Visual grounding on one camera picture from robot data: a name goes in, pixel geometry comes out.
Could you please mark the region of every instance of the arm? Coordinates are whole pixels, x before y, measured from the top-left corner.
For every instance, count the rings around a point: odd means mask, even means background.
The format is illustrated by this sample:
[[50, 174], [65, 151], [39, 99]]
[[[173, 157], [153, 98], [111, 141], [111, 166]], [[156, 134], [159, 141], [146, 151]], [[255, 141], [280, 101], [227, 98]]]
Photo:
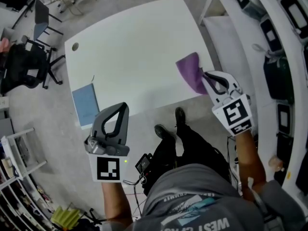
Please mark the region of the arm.
[[259, 193], [262, 186], [266, 183], [265, 170], [257, 153], [255, 142], [250, 131], [237, 135], [235, 140], [239, 159], [243, 198], [254, 201], [254, 197], [248, 188], [248, 177], [254, 179], [252, 188]]
[[102, 183], [102, 189], [106, 218], [128, 227], [133, 221], [130, 206], [121, 183]]

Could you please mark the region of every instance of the gray t-shirt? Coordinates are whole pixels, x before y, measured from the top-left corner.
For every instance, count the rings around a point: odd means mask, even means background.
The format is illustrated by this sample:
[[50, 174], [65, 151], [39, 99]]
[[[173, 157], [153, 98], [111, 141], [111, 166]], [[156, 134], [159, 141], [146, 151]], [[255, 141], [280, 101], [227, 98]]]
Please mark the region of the gray t-shirt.
[[[261, 198], [282, 216], [285, 230], [300, 230], [305, 223], [303, 212], [280, 185], [271, 181], [263, 192]], [[254, 203], [242, 199], [214, 170], [190, 164], [168, 171], [157, 180], [141, 219], [127, 229], [110, 222], [103, 225], [103, 231], [106, 230], [262, 231], [264, 219]]]

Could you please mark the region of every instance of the blue notebook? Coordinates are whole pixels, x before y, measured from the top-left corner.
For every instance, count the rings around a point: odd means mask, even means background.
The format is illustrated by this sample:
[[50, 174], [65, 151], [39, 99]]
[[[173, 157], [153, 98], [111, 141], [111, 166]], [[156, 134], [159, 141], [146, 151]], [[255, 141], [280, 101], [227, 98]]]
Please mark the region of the blue notebook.
[[72, 94], [81, 128], [92, 124], [99, 112], [93, 84], [77, 89]]

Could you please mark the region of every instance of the purple cloth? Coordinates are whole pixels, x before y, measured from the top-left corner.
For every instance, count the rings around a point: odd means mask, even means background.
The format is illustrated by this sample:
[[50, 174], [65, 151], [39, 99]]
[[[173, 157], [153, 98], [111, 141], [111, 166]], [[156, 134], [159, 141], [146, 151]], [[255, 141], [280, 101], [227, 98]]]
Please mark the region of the purple cloth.
[[207, 94], [202, 83], [203, 71], [199, 67], [198, 53], [194, 52], [176, 62], [178, 70], [187, 84], [199, 94]]

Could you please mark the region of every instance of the white table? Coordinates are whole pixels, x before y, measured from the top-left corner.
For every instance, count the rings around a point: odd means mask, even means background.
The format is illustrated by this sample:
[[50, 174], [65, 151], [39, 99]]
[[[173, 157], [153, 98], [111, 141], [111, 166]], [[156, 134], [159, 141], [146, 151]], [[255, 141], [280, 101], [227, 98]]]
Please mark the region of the white table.
[[[78, 49], [72, 50], [75, 43]], [[93, 84], [99, 110], [120, 102], [135, 115], [198, 96], [175, 62], [197, 52], [214, 66], [184, 0], [159, 0], [125, 10], [65, 42], [71, 91]]]

